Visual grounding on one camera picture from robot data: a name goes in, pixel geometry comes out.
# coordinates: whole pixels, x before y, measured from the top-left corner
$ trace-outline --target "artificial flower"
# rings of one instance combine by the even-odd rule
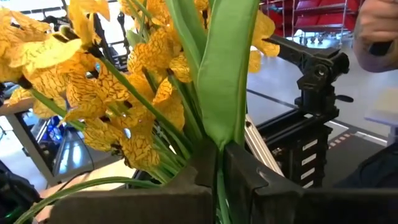
[[[131,74],[142,73],[142,69],[156,71],[168,68],[173,58],[173,48],[170,46],[168,32],[162,27],[157,29],[148,43],[138,43],[134,46],[127,62]]]
[[[85,144],[100,151],[111,151],[114,146],[120,146],[124,137],[121,130],[102,122],[100,119],[87,119],[83,130]]]
[[[79,36],[83,49],[88,49],[93,44],[101,42],[101,38],[94,29],[94,14],[90,14],[89,18],[87,18],[79,5],[71,2],[69,5],[69,16],[73,24],[73,30]]]
[[[251,50],[249,56],[249,72],[259,72],[261,68],[261,53],[259,50]]]
[[[275,24],[272,19],[264,15],[262,11],[257,12],[256,23],[252,38],[252,45],[257,47],[264,55],[276,57],[279,54],[279,45],[271,44],[263,39],[268,39],[275,31]]]
[[[108,0],[70,0],[70,6],[79,7],[83,13],[100,13],[107,21],[110,21]],[[74,19],[74,12],[70,12],[69,19]]]
[[[130,5],[127,3],[127,1],[131,2],[131,0],[118,0],[118,2],[120,4],[120,11],[123,12],[127,16],[135,16],[131,12]],[[131,6],[134,7],[134,9],[138,11],[139,8],[134,3],[131,2]]]
[[[9,99],[9,103],[7,104],[8,106],[14,105],[18,103],[19,101],[26,99],[26,98],[31,98],[32,95],[30,94],[29,90],[25,90],[21,87],[18,89],[14,90],[12,92],[12,95]],[[60,108],[64,109],[66,108],[65,100],[61,96],[56,96],[54,98],[51,98],[57,106]],[[44,104],[42,104],[39,100],[34,100],[33,102],[33,113],[38,117],[38,118],[51,118],[53,116],[56,116],[52,110],[50,110],[48,107],[46,107]]]
[[[161,24],[170,23],[171,16],[164,0],[147,0],[147,10],[152,14],[152,20]]]
[[[8,50],[6,55],[11,68],[24,66],[26,75],[30,75],[35,69],[48,68],[68,60],[80,46],[80,39],[63,43],[49,34],[45,41],[24,42]]]
[[[170,62],[170,69],[180,82],[189,83],[192,81],[188,62],[183,53],[180,53],[178,57],[172,59]]]
[[[104,103],[111,101],[124,101],[130,97],[127,88],[106,68],[103,62],[97,62],[98,78],[95,83],[98,95]]]
[[[249,72],[259,72],[261,68],[261,53],[268,57],[276,57],[279,54],[279,45],[264,41],[275,31],[275,24],[262,11],[257,12],[256,23],[252,38],[252,45],[258,50],[250,51]]]

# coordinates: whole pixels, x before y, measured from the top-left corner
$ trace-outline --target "table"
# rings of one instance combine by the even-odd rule
[[[70,186],[73,186],[75,184],[82,183],[82,182],[85,182],[88,180],[99,179],[102,177],[114,177],[114,176],[132,177],[136,171],[137,171],[136,169],[131,169],[131,168],[128,168],[126,165],[124,165],[124,160],[121,159],[117,162],[114,162],[107,166],[96,169],[89,174],[83,174],[79,177],[76,177],[65,188],[68,188]],[[49,189],[43,190],[40,192],[40,196],[42,198],[48,197],[48,196],[54,194],[55,192],[57,192],[57,190],[62,185],[63,185],[63,183],[53,186]],[[94,187],[89,187],[84,190],[113,190],[122,185],[123,184],[103,184],[103,185],[98,185],[98,186],[94,186]],[[52,208],[52,206],[45,207],[39,214],[37,214],[36,221],[41,222],[41,221],[45,220],[46,218],[48,218],[50,216],[51,208]]]
[[[398,88],[384,90],[368,111],[365,119],[391,127],[387,144],[398,142]]]

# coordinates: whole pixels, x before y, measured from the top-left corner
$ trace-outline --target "flower bouquet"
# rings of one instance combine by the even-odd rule
[[[71,0],[71,27],[59,32],[20,12],[1,9],[0,82],[21,86],[10,104],[33,96],[37,116],[62,116],[84,134],[86,145],[122,156],[125,165],[146,171],[160,184],[125,177],[92,180],[35,204],[16,223],[94,185],[161,187],[186,166],[195,146],[206,138],[220,155],[230,141],[244,145],[248,71],[259,71],[261,53],[279,53],[278,45],[264,41],[275,25],[258,10],[259,1],[119,3],[136,27],[136,32],[126,31],[133,49],[128,73],[118,71],[98,47],[94,13],[109,20],[107,0]],[[11,24],[13,19],[18,26]],[[221,169],[217,176],[220,219],[229,223]]]

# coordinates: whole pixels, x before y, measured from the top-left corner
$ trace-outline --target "red rack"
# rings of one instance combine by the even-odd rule
[[[263,0],[262,11],[285,37],[304,32],[352,32],[363,0]]]

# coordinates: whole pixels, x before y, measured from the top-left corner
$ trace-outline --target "person's hand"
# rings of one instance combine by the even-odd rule
[[[398,0],[365,0],[359,10],[354,37],[366,42],[398,39]]]

